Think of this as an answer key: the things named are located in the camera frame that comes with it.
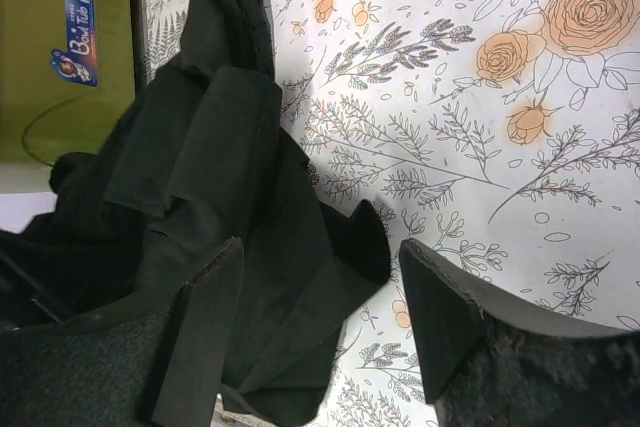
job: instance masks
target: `white floral surface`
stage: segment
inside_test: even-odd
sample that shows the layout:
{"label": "white floral surface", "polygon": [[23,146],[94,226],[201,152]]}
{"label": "white floral surface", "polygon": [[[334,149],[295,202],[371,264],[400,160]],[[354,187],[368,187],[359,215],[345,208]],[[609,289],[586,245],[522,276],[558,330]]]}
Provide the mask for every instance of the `white floral surface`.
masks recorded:
{"label": "white floral surface", "polygon": [[[187,0],[147,0],[149,70]],[[319,196],[565,315],[640,329],[640,0],[267,0]],[[317,426],[437,425],[398,266]]]}

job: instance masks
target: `floral tablecloth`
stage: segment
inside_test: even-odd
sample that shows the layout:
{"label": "floral tablecloth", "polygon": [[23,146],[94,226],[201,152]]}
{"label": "floral tablecloth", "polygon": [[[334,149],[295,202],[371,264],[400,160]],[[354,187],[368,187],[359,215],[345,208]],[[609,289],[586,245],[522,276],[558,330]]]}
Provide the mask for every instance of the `floral tablecloth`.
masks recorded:
{"label": "floral tablecloth", "polygon": [[[186,0],[148,0],[150,71]],[[319,196],[566,315],[640,329],[640,0],[267,0]],[[435,426],[398,265],[316,424]]]}

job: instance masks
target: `blue sticker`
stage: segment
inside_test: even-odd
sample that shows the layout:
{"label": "blue sticker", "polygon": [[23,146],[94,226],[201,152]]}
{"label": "blue sticker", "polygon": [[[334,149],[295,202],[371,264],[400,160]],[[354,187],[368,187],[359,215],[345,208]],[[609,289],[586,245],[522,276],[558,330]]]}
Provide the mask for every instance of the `blue sticker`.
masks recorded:
{"label": "blue sticker", "polygon": [[51,51],[51,65],[68,82],[98,85],[94,0],[64,0],[67,49]]}

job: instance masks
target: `black garment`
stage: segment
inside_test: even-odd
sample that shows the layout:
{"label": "black garment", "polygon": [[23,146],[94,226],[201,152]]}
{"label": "black garment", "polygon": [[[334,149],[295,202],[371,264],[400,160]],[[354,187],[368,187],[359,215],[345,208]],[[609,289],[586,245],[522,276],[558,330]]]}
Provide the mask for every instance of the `black garment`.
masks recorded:
{"label": "black garment", "polygon": [[640,332],[538,307],[415,240],[400,266],[441,427],[640,426]]}
{"label": "black garment", "polygon": [[[233,326],[228,350],[211,354],[223,357],[225,408],[301,425],[322,401],[342,323],[388,280],[390,254],[369,203],[346,218],[318,202],[306,155],[279,127],[281,91],[262,15],[260,0],[191,0],[180,54],[159,69],[97,156],[57,162],[56,211],[20,236],[3,233],[0,248],[80,313],[184,283],[194,265],[212,262],[217,246],[241,239],[235,315],[211,315],[221,330]],[[67,284],[71,272],[80,272],[77,288]],[[0,349],[11,335],[0,334]],[[46,370],[53,357],[39,359]],[[10,361],[0,356],[0,364]],[[83,371],[91,369],[83,362]],[[14,415],[33,414],[48,405],[51,389],[68,387],[47,379],[37,395],[16,387],[23,390],[13,393],[21,399]],[[88,425],[70,415],[33,418]],[[116,425],[100,422],[90,425]],[[12,424],[0,417],[0,425]]]}

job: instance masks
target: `tablecloth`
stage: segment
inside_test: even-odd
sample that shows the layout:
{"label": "tablecloth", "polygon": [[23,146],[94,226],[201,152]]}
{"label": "tablecloth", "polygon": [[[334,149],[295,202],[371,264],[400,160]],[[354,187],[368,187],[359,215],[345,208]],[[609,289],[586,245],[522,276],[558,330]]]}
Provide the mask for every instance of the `tablecloth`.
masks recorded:
{"label": "tablecloth", "polygon": [[[266,0],[318,195],[563,314],[640,329],[640,0]],[[148,0],[148,70],[187,0]],[[345,326],[317,426],[437,425],[399,278]]]}

